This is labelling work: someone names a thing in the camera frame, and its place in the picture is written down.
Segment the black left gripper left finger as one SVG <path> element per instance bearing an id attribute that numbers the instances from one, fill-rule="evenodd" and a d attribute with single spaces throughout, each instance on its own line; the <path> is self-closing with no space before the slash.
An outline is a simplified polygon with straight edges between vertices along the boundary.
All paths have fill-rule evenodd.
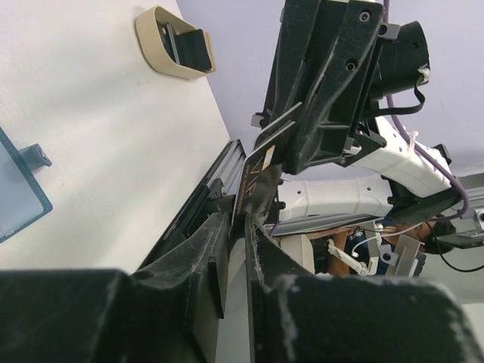
<path id="1" fill-rule="evenodd" d="M 224 315 L 230 219 L 213 213 L 132 275 L 1 274 L 3 362 L 213 362 Z"/>

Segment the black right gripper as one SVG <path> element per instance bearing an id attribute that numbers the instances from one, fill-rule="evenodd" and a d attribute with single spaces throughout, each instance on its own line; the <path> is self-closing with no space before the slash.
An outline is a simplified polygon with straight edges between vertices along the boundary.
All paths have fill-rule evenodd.
<path id="1" fill-rule="evenodd" d="M 430 55 L 421 25 L 389 21 L 389 2 L 286 1 L 260 126 L 265 129 L 302 102 L 283 172 L 350 166 L 393 143 L 378 117 L 389 116 L 404 145 L 414 146 L 400 116 L 419 112 L 429 82 Z M 412 90 L 417 104 L 396 107 L 392 96 Z"/>

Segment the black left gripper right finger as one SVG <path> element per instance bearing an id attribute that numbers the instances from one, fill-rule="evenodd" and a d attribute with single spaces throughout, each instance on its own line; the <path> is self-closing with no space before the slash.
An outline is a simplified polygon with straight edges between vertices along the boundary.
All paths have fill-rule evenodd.
<path id="1" fill-rule="evenodd" d="M 481 362 L 467 316 L 420 278 L 314 275 L 245 219 L 253 362 Z"/>

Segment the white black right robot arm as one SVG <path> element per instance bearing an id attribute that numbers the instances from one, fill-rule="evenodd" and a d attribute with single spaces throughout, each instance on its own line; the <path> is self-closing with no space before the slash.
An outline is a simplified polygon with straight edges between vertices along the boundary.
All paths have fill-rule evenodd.
<path id="1" fill-rule="evenodd" d="M 421 110 L 429 77 L 418 22 L 389 23 L 376 2 L 285 2 L 256 141 L 269 144 L 281 174 L 334 163 L 370 175 L 284 184 L 283 217 L 346 214 L 417 224 L 465 202 L 446 149 L 423 146 L 396 120 Z"/>

